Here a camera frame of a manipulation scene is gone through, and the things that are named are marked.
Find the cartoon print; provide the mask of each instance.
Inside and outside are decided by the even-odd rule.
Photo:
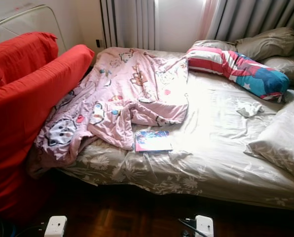
[[[93,108],[91,117],[90,117],[90,123],[92,125],[96,125],[98,123],[101,123],[103,120],[104,120],[103,107],[102,107],[102,105],[100,103],[96,103],[94,108]]]
[[[158,126],[164,126],[164,125],[173,125],[173,124],[176,124],[175,122],[171,122],[170,120],[167,120],[164,119],[163,117],[161,116],[157,116],[156,117],[156,122],[157,122],[157,125]]]
[[[110,61],[110,65],[113,67],[113,68],[117,68],[118,66],[121,65],[121,61],[119,59],[115,59],[113,61]]]
[[[76,122],[77,122],[77,123],[81,123],[83,120],[84,120],[84,116],[83,116],[83,115],[79,115],[79,116],[77,117]]]
[[[186,62],[184,62],[184,63],[181,63],[181,64],[180,64],[180,66],[181,66],[181,68],[183,68],[183,69],[184,69],[184,68],[186,68],[186,67],[187,67],[187,64],[186,64]]]
[[[77,117],[79,115],[79,111],[74,111],[72,113],[72,119],[74,119],[75,117]]]
[[[122,100],[123,96],[121,95],[115,95],[112,98],[110,98],[108,101],[116,101],[116,100]]]
[[[164,94],[165,94],[165,95],[170,95],[170,94],[171,94],[171,91],[170,91],[170,90],[165,90],[165,91],[164,91]]]
[[[132,66],[132,68],[135,72],[133,73],[133,78],[130,78],[130,82],[138,86],[143,86],[143,84],[147,82],[147,78],[144,72],[139,70],[139,63]]]
[[[111,78],[109,78],[109,75],[111,75],[112,72],[110,70],[107,70],[107,69],[104,68],[104,69],[100,69],[99,73],[100,74],[104,73],[106,75],[107,79],[108,79],[108,82],[104,86],[110,86],[111,83],[112,83],[112,80],[111,80]]]
[[[147,100],[149,100],[152,97],[151,94],[152,94],[151,90],[147,87],[144,91],[139,93],[139,99],[146,98]]]
[[[140,98],[138,101],[145,104],[151,104],[154,102],[154,100],[148,100],[147,98],[144,98],[144,97]]]
[[[70,101],[73,100],[74,97],[75,97],[74,90],[71,90],[57,103],[57,105],[55,105],[55,109],[58,110],[64,105],[68,104]]]
[[[160,78],[160,81],[164,85],[170,84],[175,76],[171,74],[169,71],[166,72],[156,72],[156,75]]]
[[[134,50],[131,48],[129,53],[120,53],[119,56],[124,63],[127,63],[133,57]]]
[[[119,115],[121,113],[121,111],[119,111],[119,110],[112,110],[111,113],[113,115]]]
[[[58,144],[68,144],[72,140],[76,129],[77,127],[74,121],[71,119],[63,118],[58,120],[55,124],[53,124],[48,133],[45,135],[47,138],[47,144],[50,147],[56,146]]]

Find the book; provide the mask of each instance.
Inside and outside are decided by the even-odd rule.
[[[168,131],[140,131],[135,136],[136,152],[172,151]]]

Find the red sofa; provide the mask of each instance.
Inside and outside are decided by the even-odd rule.
[[[27,222],[51,193],[51,183],[26,174],[26,155],[51,108],[78,84],[94,56],[84,45],[57,54],[49,33],[0,44],[0,216],[16,224]]]

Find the gray pillow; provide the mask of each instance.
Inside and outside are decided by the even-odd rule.
[[[294,30],[281,27],[251,38],[236,40],[237,52],[260,61],[274,55],[289,56],[294,50]]]
[[[269,57],[261,63],[284,73],[290,79],[291,85],[294,85],[294,54],[288,57]]]
[[[199,40],[196,41],[192,47],[210,47],[210,48],[220,48],[221,50],[225,51],[237,51],[234,44],[227,43],[220,40],[214,40],[214,39],[206,39],[206,40]]]
[[[294,176],[294,100],[280,110],[245,153],[268,160]]]

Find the pink comforter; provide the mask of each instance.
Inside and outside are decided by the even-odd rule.
[[[132,150],[132,123],[181,123],[187,112],[187,60],[167,60],[140,49],[111,47],[91,73],[63,98],[35,140],[29,173],[75,161],[98,137]]]

